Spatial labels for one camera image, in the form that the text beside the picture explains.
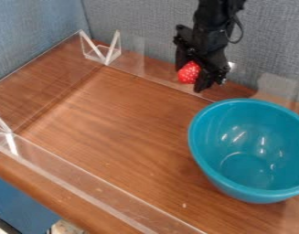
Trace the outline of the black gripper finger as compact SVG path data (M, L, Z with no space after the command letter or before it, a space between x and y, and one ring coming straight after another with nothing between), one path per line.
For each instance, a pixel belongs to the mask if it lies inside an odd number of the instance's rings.
M199 93L202 90L209 89L214 83L213 73L203 69L199 72L198 78L194 83L193 90Z
M191 48L185 44L179 43L176 47L176 70L180 70L183 66L193 60Z

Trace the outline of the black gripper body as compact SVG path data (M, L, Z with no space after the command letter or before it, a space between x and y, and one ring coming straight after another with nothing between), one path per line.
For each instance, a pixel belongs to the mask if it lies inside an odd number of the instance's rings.
M199 67L213 73L214 83L222 85L231 68L225 55L230 43L230 24L217 28L202 28L198 25L186 27L176 25L174 44L185 43L193 52L193 60Z

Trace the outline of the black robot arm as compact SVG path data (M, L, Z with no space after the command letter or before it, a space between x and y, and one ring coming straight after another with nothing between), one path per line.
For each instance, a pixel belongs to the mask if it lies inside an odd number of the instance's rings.
M201 68L193 79L197 93L209 89L214 83L222 85L226 81L231 67L225 49L243 37L231 40L235 26L243 30L237 13L243 9L245 3L246 0L198 0L193 27L176 25L175 68L178 73L189 64Z

